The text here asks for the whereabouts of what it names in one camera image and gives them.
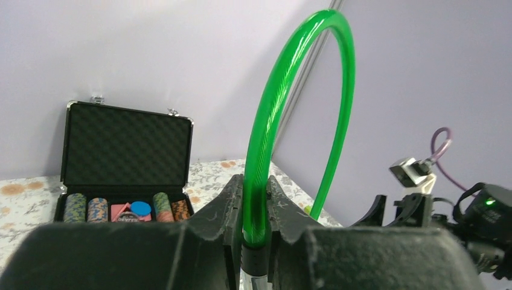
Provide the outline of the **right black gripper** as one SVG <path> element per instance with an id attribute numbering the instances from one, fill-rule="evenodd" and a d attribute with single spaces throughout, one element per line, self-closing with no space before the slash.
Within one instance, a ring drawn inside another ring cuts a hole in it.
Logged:
<path id="1" fill-rule="evenodd" d="M 351 226 L 381 227 L 385 214 L 386 199 L 387 196 L 385 195 L 377 195 L 367 213 Z M 453 230 L 454 224 L 449 222 L 446 214 L 434 214 L 433 203 L 435 202 L 445 202 L 454 206 L 454 203 L 446 198 L 420 193 L 406 195 L 401 201 L 394 201 L 394 206 L 396 207 L 394 226 L 434 227 Z"/>

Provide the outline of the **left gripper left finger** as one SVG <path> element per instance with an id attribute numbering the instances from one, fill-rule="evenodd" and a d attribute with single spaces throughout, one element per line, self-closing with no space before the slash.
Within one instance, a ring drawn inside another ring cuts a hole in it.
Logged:
<path id="1" fill-rule="evenodd" d="M 54 222 L 21 242 L 1 275 L 2 289 L 237 289 L 243 177 L 189 219 L 173 223 Z"/>

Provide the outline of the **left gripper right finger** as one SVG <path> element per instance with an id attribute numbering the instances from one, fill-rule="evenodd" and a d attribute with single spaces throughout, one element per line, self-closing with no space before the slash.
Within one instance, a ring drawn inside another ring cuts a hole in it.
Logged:
<path id="1" fill-rule="evenodd" d="M 483 289 L 469 255 L 445 230 L 325 227 L 271 176 L 268 278 L 274 289 Z"/>

